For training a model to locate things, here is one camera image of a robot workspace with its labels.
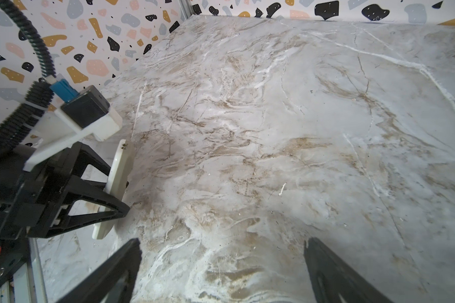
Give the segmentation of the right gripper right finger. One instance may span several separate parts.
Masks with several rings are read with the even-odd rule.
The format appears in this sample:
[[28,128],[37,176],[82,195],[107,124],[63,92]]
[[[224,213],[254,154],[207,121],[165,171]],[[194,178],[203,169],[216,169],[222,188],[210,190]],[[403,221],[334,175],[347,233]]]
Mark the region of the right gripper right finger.
[[305,241],[304,259],[317,302],[392,302],[316,237]]

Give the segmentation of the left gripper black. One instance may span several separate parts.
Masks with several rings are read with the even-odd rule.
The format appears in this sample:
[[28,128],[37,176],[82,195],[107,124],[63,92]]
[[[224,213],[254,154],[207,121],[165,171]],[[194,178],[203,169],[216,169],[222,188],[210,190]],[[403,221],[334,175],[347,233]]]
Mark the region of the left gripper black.
[[20,145],[0,159],[0,287],[30,256],[30,238],[47,239],[125,217],[130,207],[106,193],[106,183],[83,179],[88,166],[106,177],[111,166],[81,142],[30,172],[34,151]]

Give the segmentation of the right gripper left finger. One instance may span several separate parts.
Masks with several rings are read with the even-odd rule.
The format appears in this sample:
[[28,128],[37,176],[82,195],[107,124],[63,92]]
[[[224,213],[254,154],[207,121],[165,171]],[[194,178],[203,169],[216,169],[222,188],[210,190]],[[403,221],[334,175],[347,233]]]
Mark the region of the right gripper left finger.
[[142,261],[140,240],[131,239],[60,302],[130,302]]

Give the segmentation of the white remote control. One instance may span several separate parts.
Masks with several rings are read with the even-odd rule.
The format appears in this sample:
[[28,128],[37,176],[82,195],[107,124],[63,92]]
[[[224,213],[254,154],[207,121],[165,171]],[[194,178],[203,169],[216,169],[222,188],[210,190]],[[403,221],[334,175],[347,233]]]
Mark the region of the white remote control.
[[[114,196],[120,201],[123,199],[127,187],[128,175],[133,169],[135,149],[128,140],[121,140],[112,162],[104,192]],[[95,223],[92,238],[101,240],[112,230],[116,219]]]

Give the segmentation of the aluminium mounting rail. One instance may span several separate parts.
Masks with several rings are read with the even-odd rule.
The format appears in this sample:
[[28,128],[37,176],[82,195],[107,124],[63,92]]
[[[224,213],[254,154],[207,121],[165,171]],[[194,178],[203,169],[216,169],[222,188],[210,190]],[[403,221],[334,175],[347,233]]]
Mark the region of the aluminium mounting rail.
[[35,239],[0,241],[0,302],[47,302]]

